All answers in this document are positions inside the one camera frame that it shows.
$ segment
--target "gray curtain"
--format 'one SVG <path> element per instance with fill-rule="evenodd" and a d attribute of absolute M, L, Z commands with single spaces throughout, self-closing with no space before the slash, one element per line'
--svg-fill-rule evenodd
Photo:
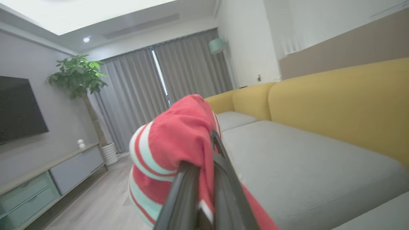
<path fill-rule="evenodd" d="M 155 62 L 149 49 L 104 60 L 101 71 L 108 84 L 96 94 L 112 140 L 120 152 L 142 125 L 168 109 Z"/>
<path fill-rule="evenodd" d="M 189 94 L 210 97 L 232 90 L 222 53 L 211 55 L 208 44 L 217 29 L 154 47 L 172 103 Z"/>

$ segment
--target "striped fabric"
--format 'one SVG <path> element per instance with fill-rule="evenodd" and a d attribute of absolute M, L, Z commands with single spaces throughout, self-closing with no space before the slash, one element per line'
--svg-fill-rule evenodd
<path fill-rule="evenodd" d="M 201 168 L 198 207 L 213 224 L 212 130 L 221 134 L 217 116 L 210 105 L 199 95 L 189 95 L 135 132 L 129 144 L 134 163 L 130 172 L 129 195 L 148 225 L 153 227 L 156 223 L 181 161 Z M 267 220 L 268 227 L 263 230 L 276 229 L 257 201 L 246 189 L 245 192 L 259 223 L 258 214 L 262 221 Z"/>

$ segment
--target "sofa armrest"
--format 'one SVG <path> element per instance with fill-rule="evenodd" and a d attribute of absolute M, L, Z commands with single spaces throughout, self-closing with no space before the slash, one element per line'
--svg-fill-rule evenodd
<path fill-rule="evenodd" d="M 211 109 L 216 114 L 234 111 L 232 100 L 234 91 L 235 90 L 217 94 L 211 97 L 207 97 L 204 100 L 210 104 Z"/>

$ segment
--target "television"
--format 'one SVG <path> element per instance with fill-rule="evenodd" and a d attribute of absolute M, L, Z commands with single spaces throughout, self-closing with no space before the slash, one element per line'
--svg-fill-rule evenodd
<path fill-rule="evenodd" d="M 0 76 L 0 144 L 46 132 L 29 80 Z"/>

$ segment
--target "window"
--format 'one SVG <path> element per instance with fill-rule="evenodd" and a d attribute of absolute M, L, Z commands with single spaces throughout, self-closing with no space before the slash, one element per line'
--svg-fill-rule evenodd
<path fill-rule="evenodd" d="M 162 71 L 160 70 L 159 62 L 157 61 L 157 57 L 156 57 L 154 50 L 152 50 L 152 56 L 153 56 L 153 60 L 155 61 L 156 70 L 159 74 L 160 81 L 162 82 L 163 91 L 165 92 L 166 99 L 168 100 L 169 106 L 171 106 L 171 100 L 169 99 L 168 90 L 166 89 L 165 81 L 163 80 L 163 76 L 162 76 Z"/>

